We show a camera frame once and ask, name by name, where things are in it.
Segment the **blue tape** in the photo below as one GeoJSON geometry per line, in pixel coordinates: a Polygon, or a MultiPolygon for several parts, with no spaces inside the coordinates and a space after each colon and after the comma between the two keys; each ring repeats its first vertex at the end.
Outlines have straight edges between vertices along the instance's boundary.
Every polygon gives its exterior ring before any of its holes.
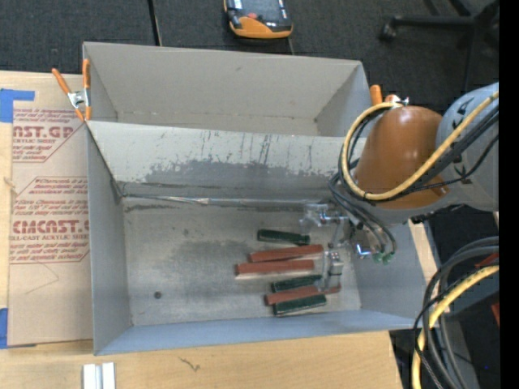
{"type": "Polygon", "coordinates": [[[0,348],[7,348],[7,308],[0,309],[0,348]]]}
{"type": "Polygon", "coordinates": [[[16,91],[0,88],[0,122],[13,122],[15,100],[34,100],[34,91],[16,91]]]}

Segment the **dark green block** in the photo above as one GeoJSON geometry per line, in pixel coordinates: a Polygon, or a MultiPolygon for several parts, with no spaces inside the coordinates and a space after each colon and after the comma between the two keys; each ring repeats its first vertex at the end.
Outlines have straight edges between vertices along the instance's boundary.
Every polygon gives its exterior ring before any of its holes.
{"type": "Polygon", "coordinates": [[[275,316],[281,316],[324,305],[326,305],[326,296],[320,294],[312,297],[299,298],[298,300],[278,302],[274,304],[273,310],[275,316]]]}
{"type": "Polygon", "coordinates": [[[258,241],[293,243],[295,245],[302,246],[310,245],[310,235],[300,235],[298,233],[282,232],[271,229],[260,229],[258,231],[258,241]]]}
{"type": "Polygon", "coordinates": [[[313,285],[317,280],[320,280],[321,278],[322,276],[320,275],[313,275],[300,276],[298,278],[291,278],[290,280],[277,281],[271,284],[271,289],[273,293],[277,293],[278,291],[285,291],[287,289],[307,287],[308,285],[313,285]]]}

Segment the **yellow cable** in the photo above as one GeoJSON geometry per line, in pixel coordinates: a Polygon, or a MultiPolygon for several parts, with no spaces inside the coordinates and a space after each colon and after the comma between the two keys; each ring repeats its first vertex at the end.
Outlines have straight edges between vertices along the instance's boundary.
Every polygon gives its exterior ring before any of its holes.
{"type": "Polygon", "coordinates": [[[451,146],[451,144],[461,134],[461,132],[481,113],[481,111],[483,111],[491,102],[496,100],[498,97],[499,91],[495,91],[491,96],[489,96],[481,104],[479,104],[472,111],[472,113],[470,113],[467,116],[467,118],[464,119],[458,127],[456,127],[456,129],[449,135],[449,137],[447,137],[445,141],[442,142],[442,144],[436,149],[435,152],[432,153],[432,155],[427,159],[427,161],[407,180],[402,182],[399,186],[379,194],[367,193],[355,184],[355,182],[350,176],[350,169],[348,167],[347,160],[350,140],[353,137],[354,132],[357,130],[357,127],[360,125],[360,123],[375,111],[382,108],[391,108],[397,104],[392,102],[383,102],[382,104],[370,107],[358,116],[358,118],[355,120],[353,125],[350,127],[350,130],[346,134],[341,154],[341,167],[345,182],[357,196],[365,198],[367,200],[385,200],[398,195],[399,193],[407,189],[409,186],[411,186],[414,182],[416,182],[421,176],[423,176],[423,174],[425,174],[436,163],[436,161],[441,157],[441,155],[451,146]]]}
{"type": "MultiPolygon", "coordinates": [[[[430,328],[433,328],[436,320],[442,315],[442,313],[447,309],[447,307],[456,300],[460,295],[462,295],[467,289],[477,284],[479,281],[491,276],[495,272],[499,270],[499,265],[484,267],[480,270],[476,271],[471,276],[465,278],[460,284],[458,284],[450,293],[448,293],[443,300],[441,300],[434,311],[431,313],[430,319],[430,328]]],[[[418,336],[418,347],[421,351],[425,346],[425,333],[422,331],[420,336],[418,336]]],[[[413,355],[413,365],[411,368],[412,373],[412,383],[413,389],[421,389],[422,384],[420,383],[420,365],[421,360],[418,352],[414,352],[413,355]]]]}

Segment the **cardboard sheet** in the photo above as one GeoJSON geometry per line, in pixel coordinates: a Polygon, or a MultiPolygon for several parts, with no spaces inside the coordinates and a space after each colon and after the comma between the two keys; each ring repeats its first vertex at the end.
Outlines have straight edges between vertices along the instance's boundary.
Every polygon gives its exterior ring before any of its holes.
{"type": "Polygon", "coordinates": [[[0,72],[0,88],[33,92],[11,106],[7,344],[90,338],[85,126],[50,73],[0,72]]]}

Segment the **orange device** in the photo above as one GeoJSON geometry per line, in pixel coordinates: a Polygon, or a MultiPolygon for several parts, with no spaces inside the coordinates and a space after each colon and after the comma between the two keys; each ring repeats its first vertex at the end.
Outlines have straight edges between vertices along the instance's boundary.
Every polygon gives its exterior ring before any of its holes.
{"type": "Polygon", "coordinates": [[[231,31],[257,40],[288,37],[294,28],[285,0],[224,0],[231,31]]]}

